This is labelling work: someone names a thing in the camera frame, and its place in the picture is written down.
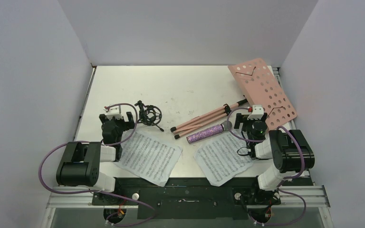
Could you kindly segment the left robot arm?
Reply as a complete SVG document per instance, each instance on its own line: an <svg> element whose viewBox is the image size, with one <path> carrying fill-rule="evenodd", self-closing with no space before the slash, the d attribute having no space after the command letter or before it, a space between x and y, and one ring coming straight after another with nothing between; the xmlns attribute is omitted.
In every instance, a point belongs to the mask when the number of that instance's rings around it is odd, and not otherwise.
<svg viewBox="0 0 365 228"><path fill-rule="evenodd" d="M56 180L59 185L85 187L104 191L104 198L110 204L118 204L123 192L115 186L116 180L99 171L101 163L118 162L123 148L120 144L123 133L135 127L131 112L127 120L121 114L101 114L102 142L69 142L66 144L59 163Z"/></svg>

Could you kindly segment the pink music stand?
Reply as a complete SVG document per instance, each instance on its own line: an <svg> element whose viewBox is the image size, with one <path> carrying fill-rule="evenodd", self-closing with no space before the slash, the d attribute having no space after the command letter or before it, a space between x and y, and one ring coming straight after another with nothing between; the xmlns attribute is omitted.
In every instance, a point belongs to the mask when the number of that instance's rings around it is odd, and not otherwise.
<svg viewBox="0 0 365 228"><path fill-rule="evenodd" d="M274 130L279 124L295 119L298 114L284 90L279 85L267 63L256 58L244 63L228 66L245 99L197 116L185 123L172 127L175 139L199 130L215 121L227 117L229 111L246 103L261 105L268 114L266 124Z"/></svg>

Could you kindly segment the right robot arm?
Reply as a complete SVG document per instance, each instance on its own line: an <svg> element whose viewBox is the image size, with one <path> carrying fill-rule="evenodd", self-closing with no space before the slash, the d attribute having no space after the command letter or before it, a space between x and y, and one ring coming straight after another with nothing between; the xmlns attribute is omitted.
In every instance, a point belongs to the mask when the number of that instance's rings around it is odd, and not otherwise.
<svg viewBox="0 0 365 228"><path fill-rule="evenodd" d="M272 160L273 164L264 171L244 193L240 200L252 205L266 205L279 201L278 187L314 167L315 155L300 130L287 130L280 126L268 130L267 114L251 118L249 114L237 114L234 129L241 130L246 145L237 154L255 160Z"/></svg>

